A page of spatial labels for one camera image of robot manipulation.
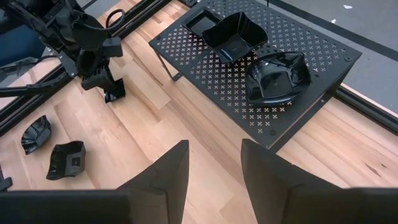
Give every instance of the perforated metal table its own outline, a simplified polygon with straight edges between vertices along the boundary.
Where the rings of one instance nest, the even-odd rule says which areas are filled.
[[[222,17],[243,11],[266,30],[268,43],[234,64],[221,64],[204,41],[181,26],[202,6]],[[164,59],[179,71],[173,80],[183,75],[257,142],[275,152],[332,97],[361,55],[357,50],[254,0],[203,0],[149,44],[162,63]],[[295,101],[284,105],[257,107],[248,104],[246,67],[258,57],[288,51],[305,54],[312,76],[310,88]]]

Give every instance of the black bowl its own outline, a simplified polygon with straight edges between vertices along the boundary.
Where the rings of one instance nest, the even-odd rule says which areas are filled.
[[[246,70],[246,93],[253,105],[287,103],[307,90],[310,83],[311,75],[301,52],[266,55]]]
[[[51,125],[47,117],[43,115],[35,120],[24,132],[21,139],[25,154],[29,155],[42,146],[51,135]]]
[[[253,48],[268,41],[267,33],[253,23],[244,12],[225,17],[203,31],[203,40],[219,56],[221,63],[233,63]]]
[[[76,177],[85,169],[86,148],[82,141],[55,145],[50,159],[47,180]]]

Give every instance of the table leg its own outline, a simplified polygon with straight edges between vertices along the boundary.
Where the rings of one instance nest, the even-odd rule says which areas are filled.
[[[155,51],[157,57],[159,58],[160,62],[162,62],[162,65],[164,67],[164,69],[166,70],[167,74],[169,74],[169,77],[173,80],[173,81],[177,81],[179,78],[181,78],[182,74],[180,72],[178,72],[175,76],[172,76],[172,74],[170,73],[170,71],[168,70],[166,64],[164,63],[162,57]]]

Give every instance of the wooden floor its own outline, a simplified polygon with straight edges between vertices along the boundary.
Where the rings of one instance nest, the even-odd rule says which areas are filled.
[[[111,11],[133,4],[125,0]],[[114,76],[126,84],[125,98],[104,104],[100,90],[84,91],[74,80],[0,138],[0,165],[13,179],[11,190],[115,189],[188,139],[183,222],[256,223],[240,165],[241,140],[250,137],[188,80],[171,81],[147,44],[186,10],[174,0],[125,39],[124,57],[111,62]],[[25,156],[22,133],[43,114],[52,137]],[[86,171],[46,180],[54,145],[73,140],[85,143]],[[398,137],[336,99],[278,155],[340,187],[398,187]]]

